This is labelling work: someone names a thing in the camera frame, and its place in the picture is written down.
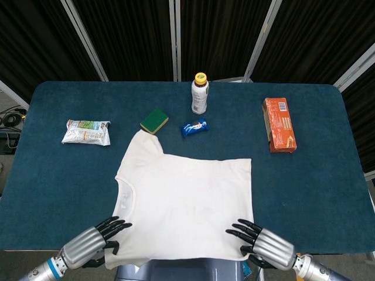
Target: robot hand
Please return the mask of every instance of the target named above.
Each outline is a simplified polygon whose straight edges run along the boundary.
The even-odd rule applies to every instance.
[[[250,253],[249,260],[261,268],[292,269],[306,281],[350,281],[348,278],[315,262],[310,255],[297,256],[293,244],[273,232],[261,228],[247,220],[232,224],[240,231],[227,229],[226,232],[239,237],[250,245],[240,248],[243,254]]]
[[[59,280],[68,268],[97,268],[101,266],[104,263],[104,256],[98,260],[93,258],[103,254],[104,249],[107,248],[113,248],[113,254],[116,255],[120,245],[117,241],[109,241],[109,239],[131,225],[125,223],[124,220],[119,220],[118,217],[107,218],[96,227],[90,227],[73,238],[65,244],[55,258],[50,258],[36,267],[20,281]]]

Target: yellow bottle cap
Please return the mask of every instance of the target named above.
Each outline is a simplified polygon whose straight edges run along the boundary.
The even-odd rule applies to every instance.
[[[207,76],[203,72],[199,72],[195,75],[195,83],[197,85],[205,85],[207,82]]]

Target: floor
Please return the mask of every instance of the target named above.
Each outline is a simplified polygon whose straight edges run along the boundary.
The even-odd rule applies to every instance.
[[[6,108],[16,105],[3,92],[0,92],[0,112]],[[6,178],[12,167],[13,156],[0,155],[0,163],[3,169],[0,173],[0,193],[4,189]],[[369,189],[373,198],[375,188],[373,183],[369,183]],[[40,265],[56,252],[4,252],[0,251],[0,281],[17,280],[22,275]],[[369,254],[359,253],[355,255],[319,255],[315,259],[326,266],[340,272],[348,278],[355,281],[375,280],[375,265],[366,263],[369,260]],[[108,270],[104,266],[97,269],[77,269],[68,271],[63,280],[79,281],[99,281],[114,280],[116,270]],[[254,281],[256,274],[253,273],[248,280]],[[290,281],[296,280],[293,271],[283,272],[280,270],[268,269],[265,271],[265,279],[268,281]]]

